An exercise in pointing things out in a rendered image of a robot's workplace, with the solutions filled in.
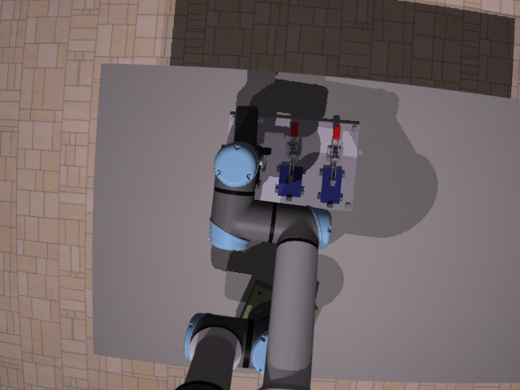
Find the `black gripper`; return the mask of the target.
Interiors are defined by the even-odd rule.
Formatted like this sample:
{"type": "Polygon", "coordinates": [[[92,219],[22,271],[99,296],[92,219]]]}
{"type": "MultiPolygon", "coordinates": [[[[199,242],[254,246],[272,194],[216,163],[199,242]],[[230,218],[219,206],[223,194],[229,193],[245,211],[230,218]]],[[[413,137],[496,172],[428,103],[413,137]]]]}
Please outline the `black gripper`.
{"type": "MultiPolygon", "coordinates": [[[[261,170],[262,170],[262,172],[265,172],[266,165],[267,165],[267,156],[271,154],[271,148],[262,148],[262,146],[256,146],[256,150],[259,154],[260,160],[262,160],[261,170]]],[[[256,184],[259,183],[259,178],[260,178],[260,165],[258,167],[256,184]]]]}

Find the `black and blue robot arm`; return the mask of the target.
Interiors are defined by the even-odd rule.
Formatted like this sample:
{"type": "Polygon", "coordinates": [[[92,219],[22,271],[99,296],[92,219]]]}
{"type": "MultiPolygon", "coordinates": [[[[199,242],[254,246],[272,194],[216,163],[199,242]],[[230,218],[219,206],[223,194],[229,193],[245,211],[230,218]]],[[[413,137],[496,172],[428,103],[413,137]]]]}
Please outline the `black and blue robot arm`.
{"type": "Polygon", "coordinates": [[[254,200],[262,165],[257,131],[258,107],[238,106],[234,141],[240,142],[226,144],[214,161],[209,238],[226,250],[246,249],[250,240],[276,243],[272,298],[248,318],[195,314],[184,342],[191,364],[175,390],[230,390],[236,367],[264,375],[258,390],[310,390],[318,254],[328,246],[332,216],[311,206],[254,200]]]}

